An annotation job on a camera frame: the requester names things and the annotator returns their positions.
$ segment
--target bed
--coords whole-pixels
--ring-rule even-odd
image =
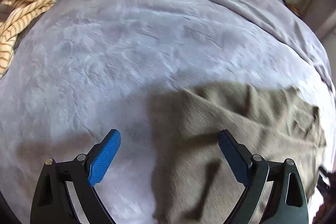
[[[153,122],[167,110],[150,102],[212,81],[298,87],[320,108],[331,170],[330,75],[322,44],[281,0],[57,0],[0,81],[0,190],[29,223],[43,162],[71,160],[116,128],[122,145],[96,190],[117,223],[156,223],[152,137],[169,140]],[[310,221],[320,203],[310,198]]]

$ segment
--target metal screw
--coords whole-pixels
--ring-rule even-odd
[[[46,161],[45,161],[45,164],[46,165],[51,165],[53,163],[53,159],[47,159]]]
[[[83,160],[85,160],[85,158],[86,158],[86,155],[84,155],[84,154],[80,154],[80,155],[77,156],[78,161],[83,161]]]
[[[254,159],[255,161],[261,161],[263,158],[262,158],[260,155],[255,154],[255,155],[253,155],[253,159]]]
[[[292,159],[287,159],[287,160],[286,160],[286,163],[287,163],[288,165],[294,165],[294,161],[293,161]]]

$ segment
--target striped blanket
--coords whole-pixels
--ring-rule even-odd
[[[17,35],[41,13],[49,10],[56,0],[1,0],[14,8],[4,22],[0,22],[0,78],[6,73],[14,56]]]

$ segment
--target blue textured pad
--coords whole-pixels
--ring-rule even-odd
[[[119,131],[115,130],[107,144],[100,150],[90,167],[89,184],[93,187],[101,182],[121,143]]]
[[[226,133],[220,132],[218,144],[236,180],[247,187],[249,184],[248,166]]]

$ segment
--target beige cloth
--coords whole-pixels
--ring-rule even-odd
[[[175,134],[176,143],[156,167],[167,189],[160,190],[159,182],[153,188],[159,223],[223,223],[228,217],[244,186],[218,146],[222,129],[266,160],[294,159],[307,198],[313,194],[326,140],[319,109],[302,101],[298,89],[219,83],[185,90],[182,97],[182,112],[173,111],[179,133],[164,129]],[[154,170],[153,185],[158,173]],[[266,185],[253,223],[259,223],[271,186]]]
[[[2,4],[14,7],[5,22],[0,22],[0,78],[8,70],[13,59],[13,46],[17,35],[41,13],[49,10],[56,0],[2,0]]]

